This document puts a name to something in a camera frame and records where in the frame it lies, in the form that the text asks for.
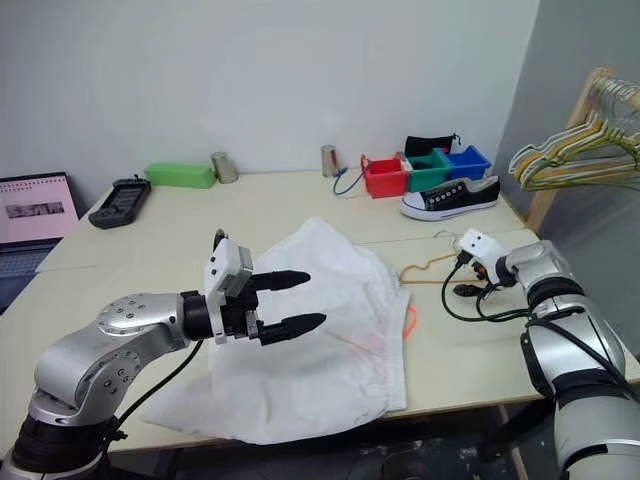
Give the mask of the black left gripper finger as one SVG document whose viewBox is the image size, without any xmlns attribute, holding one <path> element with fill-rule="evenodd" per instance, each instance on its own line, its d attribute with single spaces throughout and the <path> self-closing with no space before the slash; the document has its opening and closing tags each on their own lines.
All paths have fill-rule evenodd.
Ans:
<svg viewBox="0 0 640 480">
<path fill-rule="evenodd" d="M 258 325 L 258 338 L 262 346 L 293 340 L 313 331 L 326 320 L 322 313 L 309 313 L 285 318 L 279 323 Z"/>
<path fill-rule="evenodd" d="M 250 279 L 250 287 L 253 291 L 279 291 L 293 288 L 310 280 L 311 275 L 304 271 L 280 270 L 253 274 Z"/>
</svg>

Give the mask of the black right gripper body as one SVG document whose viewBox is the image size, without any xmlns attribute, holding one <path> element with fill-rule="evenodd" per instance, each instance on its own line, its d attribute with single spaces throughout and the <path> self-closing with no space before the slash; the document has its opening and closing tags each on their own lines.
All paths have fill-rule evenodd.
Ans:
<svg viewBox="0 0 640 480">
<path fill-rule="evenodd" d="M 485 283 L 485 291 L 497 291 L 501 289 L 500 277 L 495 269 L 487 268 L 480 262 L 473 262 L 472 270 L 476 278 Z"/>
</svg>

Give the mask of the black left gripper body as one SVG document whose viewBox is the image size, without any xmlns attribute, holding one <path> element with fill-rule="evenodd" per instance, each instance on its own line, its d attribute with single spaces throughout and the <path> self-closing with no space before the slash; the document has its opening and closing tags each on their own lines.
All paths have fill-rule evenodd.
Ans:
<svg viewBox="0 0 640 480">
<path fill-rule="evenodd" d="M 226 296 L 222 306 L 222 321 L 224 333 L 234 339 L 258 339 L 260 321 L 256 310 L 259 305 L 256 289 L 253 285 L 246 285 L 235 297 Z"/>
</svg>

